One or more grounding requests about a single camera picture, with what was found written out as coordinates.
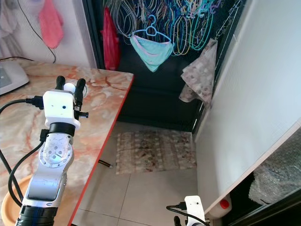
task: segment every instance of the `white bottle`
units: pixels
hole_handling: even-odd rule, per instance
[[[230,195],[224,197],[218,204],[216,204],[207,214],[206,218],[219,219],[229,213],[232,209]]]

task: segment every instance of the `hanging towel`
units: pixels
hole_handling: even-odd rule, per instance
[[[23,52],[13,36],[17,27],[14,8],[9,8],[7,1],[0,2],[0,57],[22,56]]]
[[[52,0],[45,0],[39,14],[43,41],[49,48],[57,48],[63,39],[63,18],[57,12]]]
[[[212,98],[217,40],[210,39],[199,58],[183,69],[186,82],[179,99],[190,102],[200,99],[208,107]]]

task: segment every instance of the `white device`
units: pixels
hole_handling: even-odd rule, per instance
[[[186,202],[187,213],[200,218],[205,221],[205,214],[203,210],[203,206],[201,203],[201,199],[197,195],[186,196],[184,201]],[[188,217],[187,226],[192,226],[195,223],[199,223],[198,220]]]
[[[25,71],[16,61],[0,62],[0,95],[28,82]]]
[[[74,86],[73,84],[65,84],[64,89]],[[73,93],[68,90],[47,91],[43,95],[45,126],[49,128],[53,122],[65,122],[80,128],[80,122],[74,118],[73,111]]]

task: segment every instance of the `pink cloth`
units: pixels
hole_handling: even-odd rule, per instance
[[[39,15],[42,39],[49,48],[57,48],[63,39],[63,18],[56,10],[52,0],[45,0]]]

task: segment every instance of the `rug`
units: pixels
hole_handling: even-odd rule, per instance
[[[189,169],[197,166],[191,134],[174,130],[118,134],[116,174]]]

